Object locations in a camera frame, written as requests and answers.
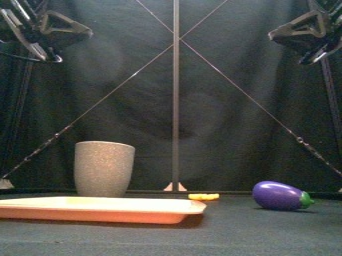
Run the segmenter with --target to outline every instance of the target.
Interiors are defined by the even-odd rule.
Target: purple eggplant
[[[259,182],[252,188],[252,197],[263,208],[271,210],[306,209],[314,203],[304,191],[275,181]]]

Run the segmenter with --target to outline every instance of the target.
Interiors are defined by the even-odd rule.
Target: orange tray
[[[204,208],[187,199],[37,197],[0,200],[0,218],[176,224]]]

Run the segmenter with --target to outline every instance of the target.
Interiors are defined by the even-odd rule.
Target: black backdrop
[[[50,0],[48,8],[90,27],[93,38],[65,49],[60,65],[0,57],[2,173],[120,86],[10,175],[17,188],[73,188],[73,149],[84,140],[136,147],[129,189],[161,190],[171,182],[173,52],[164,50],[172,45],[172,2]],[[338,175],[261,109],[340,167],[320,65],[299,66],[295,53],[267,38],[307,12],[307,3],[227,1],[215,10],[223,2],[180,0],[180,36],[189,31],[179,51],[180,182],[188,190],[249,191],[257,181],[276,180],[336,191]],[[335,82],[338,64],[334,59]]]

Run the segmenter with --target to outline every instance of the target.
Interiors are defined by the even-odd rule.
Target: speckled cup
[[[80,196],[121,197],[131,181],[135,148],[106,141],[74,147],[74,186]]]

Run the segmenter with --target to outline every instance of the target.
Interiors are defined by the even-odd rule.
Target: vertical pole
[[[173,0],[172,191],[179,191],[179,0]]]

